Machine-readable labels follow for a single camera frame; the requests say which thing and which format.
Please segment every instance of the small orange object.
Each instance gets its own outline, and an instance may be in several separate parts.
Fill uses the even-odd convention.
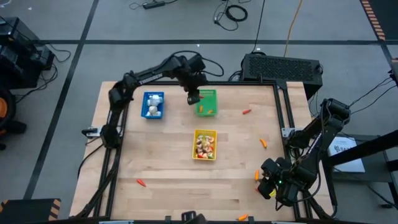
[[[244,215],[242,215],[241,217],[239,217],[238,219],[237,219],[237,221],[245,221],[245,219],[247,219],[248,218],[248,214],[244,214]]]
[[[267,148],[267,142],[264,139],[260,139],[260,142],[262,144],[262,146],[264,146],[264,148]]]
[[[147,186],[145,185],[144,181],[142,181],[141,179],[137,179],[137,183],[138,183],[138,184],[141,184],[141,185],[144,186],[144,187],[147,187]]]
[[[250,109],[244,110],[244,111],[242,112],[242,114],[247,114],[247,113],[250,112],[250,111],[251,111]]]
[[[256,172],[254,173],[254,180],[255,181],[259,180],[259,170],[256,170]]]

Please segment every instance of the black stand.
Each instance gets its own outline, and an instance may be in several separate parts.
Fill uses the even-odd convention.
[[[359,136],[354,138],[366,140],[357,141],[357,146],[323,160],[328,186],[333,188],[332,179],[352,180],[360,182],[385,182],[388,183],[394,203],[398,204],[397,182],[392,176],[398,170],[398,160],[389,161],[386,150],[398,145],[398,130],[383,136]],[[334,172],[333,167],[338,164],[362,159],[365,173]]]

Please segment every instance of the white paper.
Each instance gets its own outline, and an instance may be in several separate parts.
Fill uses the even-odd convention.
[[[355,146],[356,142],[353,138],[335,137],[329,146],[329,156],[334,156],[335,154],[341,153]],[[336,168],[343,172],[365,172],[362,159],[356,159],[354,161],[337,165]]]

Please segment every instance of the black device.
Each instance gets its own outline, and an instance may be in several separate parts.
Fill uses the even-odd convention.
[[[0,24],[0,82],[8,89],[34,88],[42,70],[50,70],[54,54],[18,18]]]
[[[152,8],[160,7],[160,6],[164,6],[164,5],[166,5],[166,3],[164,3],[164,1],[152,1],[150,3],[142,4],[144,9],[152,9]]]
[[[303,82],[307,99],[322,87],[318,60],[246,54],[242,63],[244,81],[272,80],[286,89],[286,82]]]
[[[258,187],[265,199],[276,189],[275,199],[285,206],[312,198],[308,196],[296,200],[298,192],[310,195],[308,190],[320,175],[319,162],[326,155],[327,149],[337,133],[349,123],[349,106],[334,99],[323,100],[321,113],[303,130],[292,130],[284,138],[288,149],[306,149],[311,138],[315,136],[306,154],[299,157],[293,164],[279,157],[276,161],[267,159],[261,166],[263,178]]]
[[[176,56],[176,54],[184,52],[195,53],[195,56],[190,59],[187,59],[185,56]],[[107,149],[116,150],[114,162],[108,175],[104,178],[103,184],[98,187],[98,190],[88,204],[75,216],[76,218],[87,217],[90,214],[118,171],[122,136],[118,133],[117,127],[123,111],[128,107],[130,101],[133,100],[132,95],[134,90],[146,83],[163,77],[176,78],[179,85],[188,93],[187,103],[193,105],[200,101],[198,87],[208,83],[206,75],[202,73],[205,68],[206,66],[199,53],[192,51],[175,52],[158,66],[138,73],[134,73],[133,71],[125,73],[123,79],[112,87],[108,92],[111,115],[102,127],[100,135]]]

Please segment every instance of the green basket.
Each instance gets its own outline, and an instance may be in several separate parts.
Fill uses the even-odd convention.
[[[217,91],[216,90],[199,90],[200,95],[204,98],[200,99],[197,103],[197,115],[199,116],[215,116],[218,112],[217,110]]]

